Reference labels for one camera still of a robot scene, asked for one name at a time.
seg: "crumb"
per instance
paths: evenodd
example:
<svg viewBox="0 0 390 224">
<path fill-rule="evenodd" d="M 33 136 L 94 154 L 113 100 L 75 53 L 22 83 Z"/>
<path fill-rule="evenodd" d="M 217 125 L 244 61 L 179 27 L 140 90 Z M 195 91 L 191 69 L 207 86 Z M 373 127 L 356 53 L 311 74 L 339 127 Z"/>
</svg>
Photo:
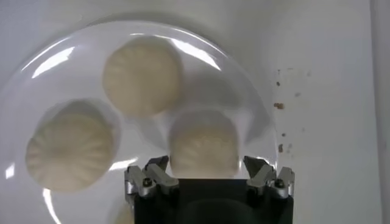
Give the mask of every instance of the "crumb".
<svg viewBox="0 0 390 224">
<path fill-rule="evenodd" d="M 285 108 L 284 103 L 274 103 L 274 107 L 276 107 L 279 110 L 283 110 Z"/>
<path fill-rule="evenodd" d="M 280 144 L 278 146 L 278 150 L 279 150 L 279 153 L 282 153 L 283 152 L 283 144 Z"/>
</svg>

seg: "plate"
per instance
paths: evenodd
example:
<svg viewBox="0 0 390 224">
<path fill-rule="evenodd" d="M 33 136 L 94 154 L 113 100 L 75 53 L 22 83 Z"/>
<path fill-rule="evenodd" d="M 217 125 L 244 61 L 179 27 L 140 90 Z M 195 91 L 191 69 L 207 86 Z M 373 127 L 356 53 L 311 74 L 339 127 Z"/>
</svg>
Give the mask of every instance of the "plate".
<svg viewBox="0 0 390 224">
<path fill-rule="evenodd" d="M 150 36 L 169 41 L 180 55 L 183 97 L 149 119 L 125 117 L 102 88 L 104 64 L 128 41 Z M 0 94 L 0 223 L 114 223 L 124 205 L 124 169 L 169 154 L 172 129 L 194 121 L 230 122 L 240 159 L 256 156 L 276 166 L 275 131 L 252 78 L 208 40 L 165 24 L 97 24 L 50 44 L 18 69 Z M 27 173 L 26 146 L 37 127 L 73 103 L 92 105 L 112 126 L 116 155 L 90 187 L 51 192 Z M 247 177 L 239 162 L 235 178 Z"/>
</svg>

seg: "white background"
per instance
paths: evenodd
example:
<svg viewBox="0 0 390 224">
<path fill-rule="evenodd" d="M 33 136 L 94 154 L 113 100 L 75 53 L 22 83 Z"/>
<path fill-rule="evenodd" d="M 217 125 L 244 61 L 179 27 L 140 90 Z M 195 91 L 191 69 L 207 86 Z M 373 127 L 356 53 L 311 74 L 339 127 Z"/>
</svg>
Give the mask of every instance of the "white background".
<svg viewBox="0 0 390 224">
<path fill-rule="evenodd" d="M 386 0 L 377 1 L 384 10 Z M 96 20 L 182 26 L 260 78 L 285 146 L 279 163 L 296 172 L 295 223 L 381 223 L 370 6 L 369 0 L 0 0 L 0 87 L 33 52 Z M 377 61 L 381 96 L 385 39 L 375 51 L 384 56 Z M 378 101 L 384 116 L 390 103 Z M 274 102 L 285 109 L 274 111 Z M 381 147 L 389 138 L 386 121 L 379 122 Z"/>
</svg>

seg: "white dumpling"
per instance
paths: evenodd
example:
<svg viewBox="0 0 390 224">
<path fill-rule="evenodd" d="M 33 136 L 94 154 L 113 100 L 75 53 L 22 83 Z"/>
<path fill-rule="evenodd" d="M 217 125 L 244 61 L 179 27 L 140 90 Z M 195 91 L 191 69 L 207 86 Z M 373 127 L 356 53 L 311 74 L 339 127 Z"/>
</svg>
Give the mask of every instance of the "white dumpling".
<svg viewBox="0 0 390 224">
<path fill-rule="evenodd" d="M 114 155 L 110 129 L 87 116 L 67 114 L 40 127 L 27 146 L 31 177 L 53 191 L 76 191 L 93 184 Z"/>
<path fill-rule="evenodd" d="M 125 115 L 151 116 L 178 99 L 179 63 L 162 44 L 130 42 L 108 58 L 103 88 Z"/>
<path fill-rule="evenodd" d="M 238 170 L 235 135 L 216 127 L 184 131 L 171 142 L 170 162 L 179 178 L 230 178 Z"/>
</svg>

